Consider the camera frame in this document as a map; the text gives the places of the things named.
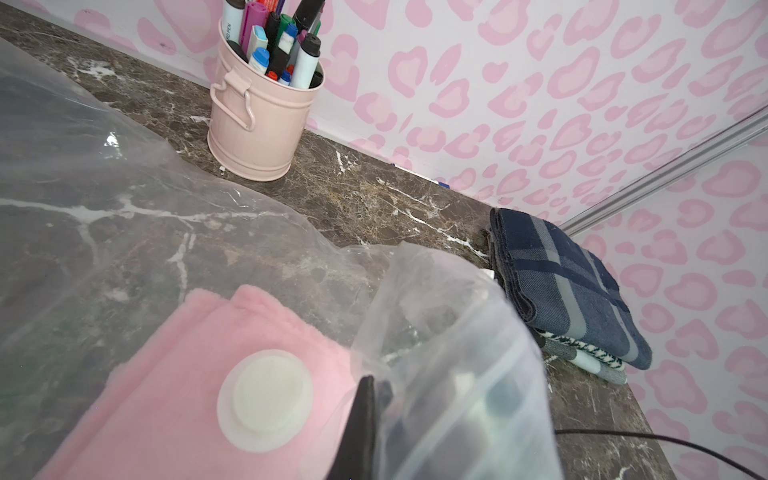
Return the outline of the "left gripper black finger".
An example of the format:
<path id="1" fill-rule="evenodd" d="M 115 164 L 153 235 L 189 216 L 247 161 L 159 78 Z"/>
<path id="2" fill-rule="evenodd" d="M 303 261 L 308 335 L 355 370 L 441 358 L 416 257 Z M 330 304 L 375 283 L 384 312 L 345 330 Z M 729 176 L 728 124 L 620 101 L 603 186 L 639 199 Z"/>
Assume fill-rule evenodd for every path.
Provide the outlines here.
<path id="1" fill-rule="evenodd" d="M 371 480 L 374 478 L 378 426 L 376 381 L 362 377 L 327 480 Z"/>

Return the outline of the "clear plastic vacuum bag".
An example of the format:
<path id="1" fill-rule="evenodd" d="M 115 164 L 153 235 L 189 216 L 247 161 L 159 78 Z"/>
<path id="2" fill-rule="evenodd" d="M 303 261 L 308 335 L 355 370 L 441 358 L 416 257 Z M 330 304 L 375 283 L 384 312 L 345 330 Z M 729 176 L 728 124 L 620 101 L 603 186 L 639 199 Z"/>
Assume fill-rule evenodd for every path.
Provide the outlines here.
<path id="1" fill-rule="evenodd" d="M 373 479 L 559 479 L 541 354 L 446 252 L 338 248 L 289 207 L 1 46 L 1 475 L 43 479 L 128 362 L 202 289 L 276 298 L 376 381 Z"/>

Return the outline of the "houndstooth black white blanket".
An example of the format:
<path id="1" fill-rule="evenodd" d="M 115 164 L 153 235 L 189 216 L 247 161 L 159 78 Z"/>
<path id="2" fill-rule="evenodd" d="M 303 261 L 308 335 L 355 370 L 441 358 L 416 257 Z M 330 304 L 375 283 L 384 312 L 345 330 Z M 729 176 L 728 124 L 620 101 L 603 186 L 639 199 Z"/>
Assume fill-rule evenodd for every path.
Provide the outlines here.
<path id="1" fill-rule="evenodd" d="M 605 350 L 595 345 L 568 336 L 556 335 L 540 329 L 536 329 L 536 332 L 542 335 L 544 338 L 548 338 L 554 341 L 555 343 L 570 346 L 586 354 L 589 354 L 608 367 L 613 368 L 614 370 L 623 371 L 625 369 L 625 364 L 621 359 L 609 354 Z"/>

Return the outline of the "navy blue plaid blanket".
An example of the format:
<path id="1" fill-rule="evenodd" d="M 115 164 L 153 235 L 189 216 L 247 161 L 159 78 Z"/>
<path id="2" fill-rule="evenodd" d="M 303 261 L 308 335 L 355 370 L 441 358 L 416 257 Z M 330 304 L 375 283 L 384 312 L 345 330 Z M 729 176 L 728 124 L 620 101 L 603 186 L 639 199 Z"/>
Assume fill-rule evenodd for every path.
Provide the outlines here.
<path id="1" fill-rule="evenodd" d="M 652 349 L 596 255 L 556 225 L 505 208 L 490 212 L 489 245 L 496 279 L 530 330 L 650 368 Z"/>

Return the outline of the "grey black checked blanket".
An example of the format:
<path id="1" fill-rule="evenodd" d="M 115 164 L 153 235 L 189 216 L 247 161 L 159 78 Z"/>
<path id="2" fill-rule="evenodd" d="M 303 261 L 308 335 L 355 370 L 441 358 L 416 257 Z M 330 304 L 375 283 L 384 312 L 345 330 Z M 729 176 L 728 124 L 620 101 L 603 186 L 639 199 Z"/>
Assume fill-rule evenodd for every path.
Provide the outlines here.
<path id="1" fill-rule="evenodd" d="M 625 385 L 627 383 L 627 376 L 623 371 L 614 370 L 597 360 L 595 357 L 579 351 L 576 348 L 555 343 L 548 338 L 544 338 L 542 351 L 566 360 L 576 367 L 609 383 L 616 385 Z"/>

